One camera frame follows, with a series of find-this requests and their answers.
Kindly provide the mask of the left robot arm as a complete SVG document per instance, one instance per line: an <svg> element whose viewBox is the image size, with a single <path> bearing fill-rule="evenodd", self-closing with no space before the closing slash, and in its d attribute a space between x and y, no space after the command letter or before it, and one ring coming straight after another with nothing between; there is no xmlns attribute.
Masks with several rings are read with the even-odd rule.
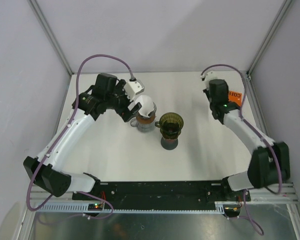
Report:
<svg viewBox="0 0 300 240"><path fill-rule="evenodd" d="M65 163L79 139L107 110L114 110L125 123L129 122L142 105L129 106L144 89L136 79L125 81L108 73L98 74L95 84L76 97L66 122L45 149L35 158L24 160L33 183L54 197L83 192L88 199L97 199L101 193L98 179L89 173L65 172Z"/></svg>

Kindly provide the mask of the clear glass server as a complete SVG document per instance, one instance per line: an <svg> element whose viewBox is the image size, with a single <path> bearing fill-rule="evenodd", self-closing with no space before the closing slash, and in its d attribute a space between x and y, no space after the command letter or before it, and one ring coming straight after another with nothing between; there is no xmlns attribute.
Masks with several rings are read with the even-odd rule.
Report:
<svg viewBox="0 0 300 240"><path fill-rule="evenodd" d="M136 118L130 121L130 126L136 128L141 133L149 133L155 129L155 121L147 124L140 123Z"/></svg>

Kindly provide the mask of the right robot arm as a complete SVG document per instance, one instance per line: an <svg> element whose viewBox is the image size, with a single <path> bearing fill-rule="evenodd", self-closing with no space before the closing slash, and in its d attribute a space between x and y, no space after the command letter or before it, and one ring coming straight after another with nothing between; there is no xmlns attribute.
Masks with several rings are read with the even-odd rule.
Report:
<svg viewBox="0 0 300 240"><path fill-rule="evenodd" d="M221 196L232 201L241 190L268 188L273 184L278 185L275 194L279 195L283 182L290 178L288 145L276 142L243 117L241 106L229 100L229 87L224 79L211 79L205 85L203 92L213 118L231 130L251 155L246 171L223 179Z"/></svg>

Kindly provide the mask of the white paper coffee filter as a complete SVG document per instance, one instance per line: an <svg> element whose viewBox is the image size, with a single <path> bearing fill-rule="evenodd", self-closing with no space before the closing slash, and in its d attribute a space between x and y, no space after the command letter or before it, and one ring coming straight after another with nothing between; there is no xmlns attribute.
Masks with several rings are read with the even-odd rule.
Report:
<svg viewBox="0 0 300 240"><path fill-rule="evenodd" d="M149 118L150 114L155 110L154 102L152 98L148 95L140 95L136 100L135 103L140 103L141 108L139 109L138 113L145 118Z"/></svg>

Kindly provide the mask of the dark olive dripper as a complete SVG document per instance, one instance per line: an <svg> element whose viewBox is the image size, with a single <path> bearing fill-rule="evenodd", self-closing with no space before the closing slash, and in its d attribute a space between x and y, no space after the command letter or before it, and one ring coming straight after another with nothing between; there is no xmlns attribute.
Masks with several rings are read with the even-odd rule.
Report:
<svg viewBox="0 0 300 240"><path fill-rule="evenodd" d="M164 139L175 140L181 134L184 120L175 112L167 112L160 117L159 121L155 122L155 126L160 129Z"/></svg>

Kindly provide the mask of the brown dripper ring holder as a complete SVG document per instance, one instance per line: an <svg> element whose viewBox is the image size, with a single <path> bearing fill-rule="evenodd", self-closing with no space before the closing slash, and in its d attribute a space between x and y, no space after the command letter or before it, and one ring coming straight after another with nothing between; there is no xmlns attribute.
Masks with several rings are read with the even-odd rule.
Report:
<svg viewBox="0 0 300 240"><path fill-rule="evenodd" d="M150 117L145 117L145 116L142 116L140 114L137 114L136 115L136 120L140 123L140 124L143 124L143 125L149 125L151 124L152 122L155 121L155 118L156 118L156 114L153 114L152 116Z"/></svg>

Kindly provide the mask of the red and grey carafe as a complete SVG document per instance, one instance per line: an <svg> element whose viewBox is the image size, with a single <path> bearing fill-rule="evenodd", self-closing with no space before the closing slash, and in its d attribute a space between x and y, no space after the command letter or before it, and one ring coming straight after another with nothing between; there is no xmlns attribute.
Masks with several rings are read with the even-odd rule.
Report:
<svg viewBox="0 0 300 240"><path fill-rule="evenodd" d="M178 140L178 138L169 139L169 138L164 138L162 136L161 140L160 140L160 144L165 150L171 151L171 150L174 150L178 146L179 140Z"/></svg>

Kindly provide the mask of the clear ribbed glass dripper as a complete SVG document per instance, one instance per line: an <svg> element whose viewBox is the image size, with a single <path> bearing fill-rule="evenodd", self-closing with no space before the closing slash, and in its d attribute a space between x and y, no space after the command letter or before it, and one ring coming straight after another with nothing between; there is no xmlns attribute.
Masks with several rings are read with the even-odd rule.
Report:
<svg viewBox="0 0 300 240"><path fill-rule="evenodd" d="M145 116L145 117L151 117L153 112L156 110L156 106L153 102L150 103L141 103L141 108L138 110L138 114Z"/></svg>

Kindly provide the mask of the orange coffee filter box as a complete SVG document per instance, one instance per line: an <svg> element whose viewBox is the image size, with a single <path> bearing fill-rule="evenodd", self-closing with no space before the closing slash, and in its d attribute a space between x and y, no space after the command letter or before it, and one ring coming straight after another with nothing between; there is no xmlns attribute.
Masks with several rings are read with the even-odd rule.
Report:
<svg viewBox="0 0 300 240"><path fill-rule="evenodd" d="M230 102L236 103L238 106L242 105L242 97L243 94L241 92L232 91L232 90L228 92L228 100Z"/></svg>

